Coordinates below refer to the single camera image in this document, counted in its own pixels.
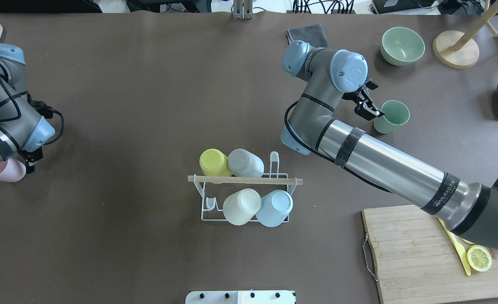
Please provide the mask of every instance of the knife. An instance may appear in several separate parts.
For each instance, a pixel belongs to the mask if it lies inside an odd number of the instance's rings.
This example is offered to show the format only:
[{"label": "knife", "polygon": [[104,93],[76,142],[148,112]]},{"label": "knife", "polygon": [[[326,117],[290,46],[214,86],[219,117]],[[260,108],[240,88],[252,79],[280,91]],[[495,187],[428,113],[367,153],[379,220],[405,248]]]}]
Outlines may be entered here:
[{"label": "knife", "polygon": [[444,225],[444,222],[442,220],[438,219],[440,222],[440,225],[444,228],[444,231],[446,231],[446,234],[449,236],[450,240],[452,241],[453,247],[455,247],[455,251],[457,251],[457,254],[459,256],[459,259],[461,260],[461,263],[463,264],[463,268],[465,269],[465,273],[467,275],[471,275],[471,266],[467,262],[467,252],[465,251],[465,247],[457,242],[457,239],[455,238],[455,235],[448,231],[446,229],[446,226]]}]

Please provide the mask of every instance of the green cup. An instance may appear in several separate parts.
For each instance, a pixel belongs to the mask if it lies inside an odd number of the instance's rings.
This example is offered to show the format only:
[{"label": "green cup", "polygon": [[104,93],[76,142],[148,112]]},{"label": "green cup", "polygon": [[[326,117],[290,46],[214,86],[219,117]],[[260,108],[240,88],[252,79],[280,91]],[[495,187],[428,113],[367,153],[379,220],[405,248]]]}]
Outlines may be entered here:
[{"label": "green cup", "polygon": [[407,106],[397,100],[388,100],[382,105],[384,116],[377,117],[373,121],[373,127],[382,134],[390,133],[391,131],[401,127],[411,117],[411,113]]},{"label": "green cup", "polygon": [[392,27],[382,35],[380,53],[393,65],[408,65],[420,59],[425,52],[423,39],[406,27]]}]

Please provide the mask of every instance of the pink cup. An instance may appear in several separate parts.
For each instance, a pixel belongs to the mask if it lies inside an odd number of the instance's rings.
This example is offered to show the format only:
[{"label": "pink cup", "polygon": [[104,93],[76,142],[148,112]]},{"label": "pink cup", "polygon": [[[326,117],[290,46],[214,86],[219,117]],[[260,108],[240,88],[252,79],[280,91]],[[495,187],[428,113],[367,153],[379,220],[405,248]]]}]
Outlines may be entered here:
[{"label": "pink cup", "polygon": [[13,157],[0,162],[0,181],[17,182],[26,175],[26,167]]}]

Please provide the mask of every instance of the white wire rack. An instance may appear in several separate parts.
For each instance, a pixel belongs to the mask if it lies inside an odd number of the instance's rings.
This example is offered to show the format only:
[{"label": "white wire rack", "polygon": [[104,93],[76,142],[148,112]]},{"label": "white wire rack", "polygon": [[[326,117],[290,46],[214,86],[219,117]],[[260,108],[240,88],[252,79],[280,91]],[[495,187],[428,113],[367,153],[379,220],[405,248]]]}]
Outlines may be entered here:
[{"label": "white wire rack", "polygon": [[[276,172],[272,173],[273,163],[276,163]],[[202,175],[189,175],[187,177],[188,182],[193,182],[200,196],[201,200],[201,212],[200,219],[203,221],[213,221],[213,222],[226,222],[226,219],[205,219],[205,212],[211,212],[217,210],[222,213],[222,209],[219,208],[216,198],[208,198],[206,196],[206,183],[233,183],[233,184],[253,184],[253,185],[285,185],[286,191],[292,195],[297,185],[303,185],[303,179],[298,179],[297,177],[293,179],[288,178],[287,173],[279,172],[279,154],[278,152],[270,153],[270,171],[264,173],[262,177],[237,177],[237,176],[202,176]],[[288,216],[283,221],[283,223],[288,222]]]}]

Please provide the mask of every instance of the green bowl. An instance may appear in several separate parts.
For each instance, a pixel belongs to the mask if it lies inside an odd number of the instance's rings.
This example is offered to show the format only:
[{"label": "green bowl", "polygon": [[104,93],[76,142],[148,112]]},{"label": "green bowl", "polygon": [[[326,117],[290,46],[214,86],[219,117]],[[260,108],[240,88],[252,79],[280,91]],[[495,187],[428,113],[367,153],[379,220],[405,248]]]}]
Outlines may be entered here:
[{"label": "green bowl", "polygon": [[408,65],[421,58],[425,44],[415,31],[406,27],[392,27],[382,35],[380,52],[393,65]]}]

